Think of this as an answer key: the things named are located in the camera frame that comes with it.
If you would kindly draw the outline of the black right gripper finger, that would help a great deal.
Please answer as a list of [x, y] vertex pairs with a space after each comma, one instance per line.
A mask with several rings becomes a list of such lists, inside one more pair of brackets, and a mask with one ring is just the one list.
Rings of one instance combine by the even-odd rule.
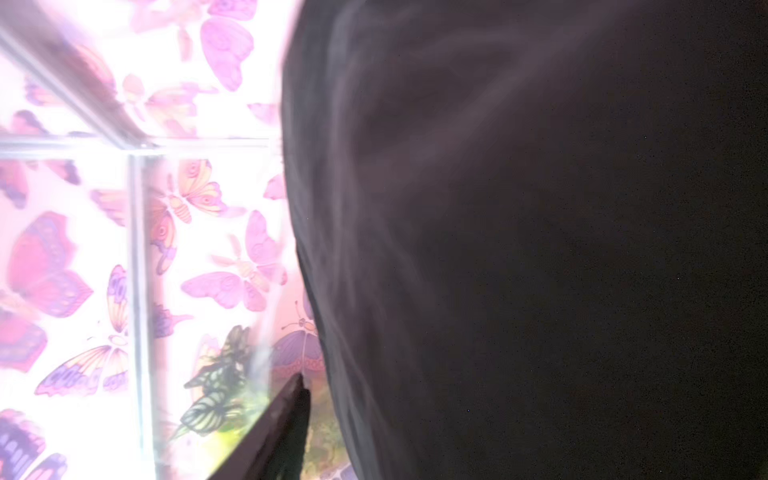
[[299, 480], [311, 392], [293, 375], [210, 480]]

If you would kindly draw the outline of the dark grey garment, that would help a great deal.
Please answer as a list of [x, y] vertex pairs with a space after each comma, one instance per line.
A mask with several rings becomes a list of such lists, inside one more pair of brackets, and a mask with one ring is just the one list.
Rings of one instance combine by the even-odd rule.
[[306, 1], [285, 178], [361, 479], [767, 475], [767, 5]]

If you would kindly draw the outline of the clear plastic vacuum bag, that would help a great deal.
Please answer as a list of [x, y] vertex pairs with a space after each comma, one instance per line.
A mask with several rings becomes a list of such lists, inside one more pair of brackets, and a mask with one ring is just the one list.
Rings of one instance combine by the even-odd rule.
[[280, 1], [283, 9], [265, 19], [270, 28], [269, 40], [279, 47], [279, 62], [276, 67], [276, 97], [272, 106], [275, 108], [275, 131], [269, 137], [270, 158], [275, 164], [274, 176], [264, 184], [264, 197], [275, 204], [275, 221], [270, 231], [276, 237], [275, 280], [286, 279], [287, 284], [268, 295], [269, 305], [260, 320], [254, 326], [250, 339], [258, 349], [270, 348], [287, 331], [284, 327], [301, 318], [314, 322], [304, 280], [299, 266], [296, 239], [291, 221], [289, 201], [286, 193], [285, 146], [287, 145], [287, 117], [283, 104], [283, 69], [288, 59], [291, 42], [301, 23], [305, 6], [322, 5], [317, 1]]

